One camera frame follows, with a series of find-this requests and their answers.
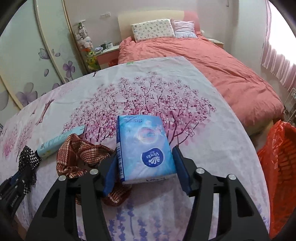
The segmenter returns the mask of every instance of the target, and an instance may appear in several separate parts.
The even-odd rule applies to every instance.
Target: nightstand
[[[113,46],[110,49],[103,50],[101,53],[96,54],[96,59],[101,67],[101,69],[108,68],[107,65],[113,59],[119,57],[119,45]]]
[[[224,43],[222,43],[216,39],[210,39],[210,38],[207,38],[207,39],[210,40],[212,43],[216,44],[218,47],[223,49]]]

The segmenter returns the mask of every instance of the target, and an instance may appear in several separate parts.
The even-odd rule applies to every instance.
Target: pink curtain
[[[270,32],[271,32],[271,9],[270,2],[266,2],[266,38],[263,47],[263,54],[261,59],[261,65],[274,74],[282,85],[289,91],[291,88],[296,88],[296,65],[290,62],[283,54],[279,54],[276,51],[276,46],[272,46],[269,42]]]

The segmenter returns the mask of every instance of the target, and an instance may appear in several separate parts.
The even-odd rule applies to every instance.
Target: wardrobe door
[[[62,0],[34,0],[41,36],[51,51],[53,64],[63,81],[83,76],[84,71],[69,30]]]
[[[0,135],[5,122],[19,111],[20,109],[17,107],[0,79]]]
[[[62,83],[40,36],[33,0],[18,9],[0,36],[0,76],[23,106]]]

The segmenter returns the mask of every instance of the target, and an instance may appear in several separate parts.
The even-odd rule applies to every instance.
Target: vinda logo
[[[148,167],[157,167],[163,162],[163,153],[158,148],[152,148],[142,153],[142,161]]]

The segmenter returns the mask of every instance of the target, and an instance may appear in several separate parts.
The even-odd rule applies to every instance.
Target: pillow
[[[171,19],[176,38],[197,38],[193,21],[176,21]]]
[[[169,19],[147,21],[132,24],[133,35],[136,43],[155,38],[175,37],[173,27]]]

